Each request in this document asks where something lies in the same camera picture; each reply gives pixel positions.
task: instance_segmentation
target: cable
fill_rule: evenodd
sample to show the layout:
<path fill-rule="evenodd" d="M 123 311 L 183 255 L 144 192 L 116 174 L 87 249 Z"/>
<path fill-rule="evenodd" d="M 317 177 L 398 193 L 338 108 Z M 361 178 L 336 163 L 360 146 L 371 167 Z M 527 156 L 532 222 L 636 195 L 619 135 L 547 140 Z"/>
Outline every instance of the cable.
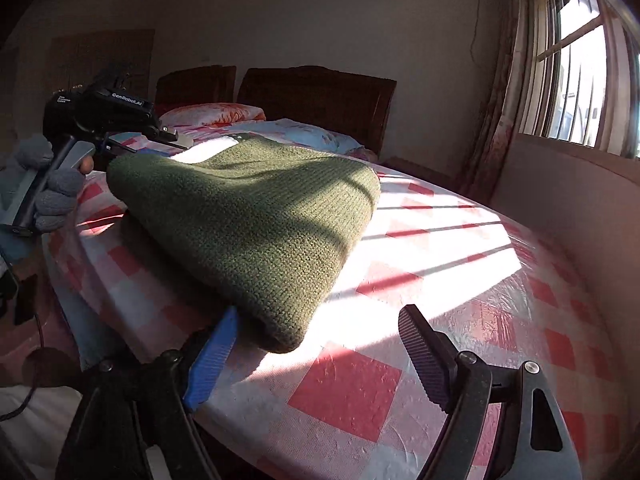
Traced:
<path fill-rule="evenodd" d="M 480 0 L 478 0 L 478 4 L 476 5 L 476 25 L 474 27 L 474 37 L 471 40 L 471 45 L 469 46 L 469 54 L 471 54 L 471 61 L 474 62 L 474 65 L 478 68 L 482 68 L 478 65 L 476 58 L 474 57 L 474 45 L 476 44 L 476 38 L 478 37 L 478 22 L 480 21 Z"/>
<path fill-rule="evenodd" d="M 6 257 L 6 254 L 4 254 L 2 247 L 0 247 L 0 256 L 4 260 L 4 263 L 6 264 L 6 272 L 9 273 L 9 275 L 11 276 L 12 280 L 14 280 L 15 283 L 19 283 L 18 278 L 14 273 L 14 267 L 12 266 L 11 263 L 9 263 L 9 259 Z M 40 323 L 40 316 L 38 316 L 38 311 L 36 308 L 33 309 L 33 317 L 35 318 L 36 326 L 38 327 L 38 338 L 40 339 L 40 348 L 42 349 L 44 348 L 44 334 L 42 333 L 42 324 Z M 36 392 L 36 389 L 38 387 L 38 380 L 40 379 L 39 377 L 40 367 L 38 366 L 37 362 L 34 362 L 34 366 L 35 366 L 35 371 L 33 373 L 33 383 L 31 384 L 31 389 L 29 390 L 29 393 L 27 394 L 26 397 L 24 397 L 24 400 L 22 401 L 20 406 L 18 406 L 15 410 L 9 413 L 5 413 L 4 415 L 0 415 L 0 422 L 4 422 L 6 420 L 10 420 L 11 418 L 15 418 L 16 416 L 20 415 L 25 410 L 25 408 L 29 405 L 31 397 L 33 397 L 33 394 Z"/>

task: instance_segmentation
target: curtain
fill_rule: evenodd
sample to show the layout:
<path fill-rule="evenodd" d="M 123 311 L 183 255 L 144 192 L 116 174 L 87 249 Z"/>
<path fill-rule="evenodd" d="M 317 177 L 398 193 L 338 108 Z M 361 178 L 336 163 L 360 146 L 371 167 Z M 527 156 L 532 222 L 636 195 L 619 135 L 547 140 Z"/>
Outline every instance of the curtain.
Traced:
<path fill-rule="evenodd" d="M 458 192 L 485 205 L 494 193 L 513 136 L 527 61 L 528 17 L 528 0 L 508 0 L 486 115 L 458 177 Z"/>

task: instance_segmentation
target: headboard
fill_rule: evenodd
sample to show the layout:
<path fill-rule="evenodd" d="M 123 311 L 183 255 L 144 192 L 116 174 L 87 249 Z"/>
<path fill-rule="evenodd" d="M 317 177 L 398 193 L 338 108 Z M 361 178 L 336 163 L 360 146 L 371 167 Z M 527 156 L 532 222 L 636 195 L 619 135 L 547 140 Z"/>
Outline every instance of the headboard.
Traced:
<path fill-rule="evenodd" d="M 260 107 L 268 121 L 292 119 L 353 137 L 380 154 L 396 81 L 321 66 L 250 68 L 240 104 Z"/>
<path fill-rule="evenodd" d="M 163 75 L 156 84 L 156 113 L 178 106 L 231 103 L 236 83 L 235 66 L 199 66 Z"/>

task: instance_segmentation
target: white wall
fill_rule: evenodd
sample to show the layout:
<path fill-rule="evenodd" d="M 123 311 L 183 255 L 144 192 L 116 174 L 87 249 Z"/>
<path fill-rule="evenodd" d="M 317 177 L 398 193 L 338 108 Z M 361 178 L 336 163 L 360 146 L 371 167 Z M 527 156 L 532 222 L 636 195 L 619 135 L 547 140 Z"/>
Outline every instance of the white wall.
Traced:
<path fill-rule="evenodd" d="M 151 85 L 204 64 L 318 64 L 395 79 L 383 157 L 454 176 L 478 127 L 495 74 L 499 0 L 163 0 Z"/>
<path fill-rule="evenodd" d="M 150 89 L 167 72 L 234 64 L 318 64 L 395 79 L 383 157 L 451 176 L 470 149 L 495 73 L 502 0 L 36 0 L 6 48 L 20 48 L 14 101 L 23 137 L 40 129 L 53 37 L 156 28 Z"/>
<path fill-rule="evenodd" d="M 17 46 L 14 124 L 19 137 L 42 131 L 45 66 L 51 39 L 115 28 L 154 28 L 153 0 L 44 0 L 31 6 L 7 41 Z"/>
<path fill-rule="evenodd" d="M 640 420 L 640 187 L 517 135 L 491 206 L 567 249 L 622 350 L 633 424 Z"/>

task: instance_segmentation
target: gray glove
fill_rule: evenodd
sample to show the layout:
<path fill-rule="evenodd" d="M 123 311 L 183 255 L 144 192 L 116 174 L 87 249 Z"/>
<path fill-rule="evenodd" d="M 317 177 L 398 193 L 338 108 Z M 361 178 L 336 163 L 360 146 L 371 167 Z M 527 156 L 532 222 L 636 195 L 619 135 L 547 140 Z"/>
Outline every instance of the gray glove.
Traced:
<path fill-rule="evenodd" d="M 53 160 L 51 144 L 42 135 L 23 140 L 0 174 L 0 197 L 8 208 L 15 191 L 27 170 L 42 170 Z M 76 207 L 78 193 L 84 184 L 84 175 L 73 168 L 54 171 L 47 189 L 36 197 L 35 225 L 38 231 L 48 233 L 62 227 L 66 216 Z"/>

